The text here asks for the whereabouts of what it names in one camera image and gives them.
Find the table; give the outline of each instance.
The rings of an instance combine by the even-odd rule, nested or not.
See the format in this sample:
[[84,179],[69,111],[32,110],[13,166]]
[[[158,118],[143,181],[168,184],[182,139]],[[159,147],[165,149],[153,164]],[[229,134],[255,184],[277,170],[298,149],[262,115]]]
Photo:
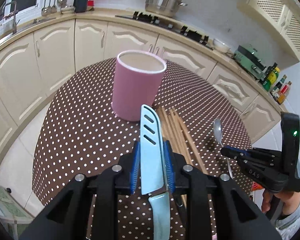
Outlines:
[[[100,174],[131,152],[139,123],[121,120],[111,108],[115,59],[83,68],[56,93],[46,114],[34,154],[32,189],[43,205],[76,174]],[[154,106],[174,106],[204,160],[210,175],[228,172],[220,145],[213,138],[213,121],[223,124],[223,144],[250,148],[250,138],[236,110],[197,74],[167,61],[167,71]],[[193,158],[193,165],[198,165]],[[231,160],[234,180],[247,192],[252,181]],[[118,197],[119,239],[153,239],[152,211],[140,187],[134,195]],[[171,239],[184,239],[185,230],[171,197]],[[211,227],[215,233],[211,205]]]

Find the pink cylindrical container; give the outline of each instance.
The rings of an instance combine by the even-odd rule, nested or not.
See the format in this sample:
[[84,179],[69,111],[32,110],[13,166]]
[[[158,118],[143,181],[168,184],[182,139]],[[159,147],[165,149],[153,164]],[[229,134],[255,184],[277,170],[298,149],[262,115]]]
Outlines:
[[139,121],[141,106],[151,106],[158,92],[166,62],[141,50],[127,50],[117,56],[112,109],[120,118]]

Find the cabinet handle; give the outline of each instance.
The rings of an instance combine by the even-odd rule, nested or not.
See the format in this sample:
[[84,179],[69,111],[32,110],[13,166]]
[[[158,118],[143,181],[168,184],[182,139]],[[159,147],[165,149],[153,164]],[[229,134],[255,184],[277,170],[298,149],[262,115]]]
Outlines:
[[36,45],[36,47],[37,47],[38,57],[40,57],[39,42],[36,41],[36,42],[35,42],[35,45]]
[[232,93],[235,93],[239,98],[241,98],[240,93],[234,91],[229,85],[225,85],[225,88],[227,88],[229,91],[231,91]]
[[103,39],[105,38],[105,32],[102,32],[102,38],[101,38],[101,47],[103,48]]
[[290,26],[290,22],[289,22],[289,19],[287,20],[287,25],[284,27],[285,30],[287,30]]
[[155,54],[156,54],[156,55],[158,55],[159,49],[160,49],[159,47],[156,47],[156,48],[155,48]]
[[282,27],[286,24],[286,20],[287,20],[287,16],[285,16],[285,17],[283,18],[283,21],[282,21],[282,23],[281,23],[281,26],[282,26]]
[[253,103],[253,104],[250,106],[249,110],[248,110],[247,112],[243,113],[243,115],[246,115],[246,114],[250,113],[251,110],[254,108],[254,105],[255,105],[255,104],[256,104],[256,103]]

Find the black appliance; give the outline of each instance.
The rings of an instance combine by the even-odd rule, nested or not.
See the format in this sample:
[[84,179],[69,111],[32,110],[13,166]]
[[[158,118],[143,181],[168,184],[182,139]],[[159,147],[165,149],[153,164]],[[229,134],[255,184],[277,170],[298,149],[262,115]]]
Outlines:
[[182,36],[185,36],[193,41],[196,41],[204,46],[206,46],[208,49],[213,50],[213,48],[207,44],[209,40],[209,36],[204,36],[202,38],[202,35],[197,33],[196,31],[188,30],[188,26],[184,25],[181,29],[175,27],[174,22],[169,21],[165,18],[160,18],[159,16],[154,16],[151,14],[144,14],[142,12],[135,11],[133,15],[116,15],[116,17],[125,18],[125,19],[131,19],[136,20],[140,22],[149,23],[161,28],[164,28],[166,30],[181,34]]
[[73,6],[75,7],[74,12],[85,12],[88,6],[88,0],[74,0]]

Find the green appliance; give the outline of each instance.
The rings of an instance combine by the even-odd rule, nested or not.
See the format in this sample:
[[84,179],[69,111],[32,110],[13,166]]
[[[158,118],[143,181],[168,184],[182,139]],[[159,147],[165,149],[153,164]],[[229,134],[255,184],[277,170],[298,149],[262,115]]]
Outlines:
[[234,60],[248,73],[260,80],[266,68],[261,64],[261,58],[258,51],[250,44],[239,46],[235,51]]

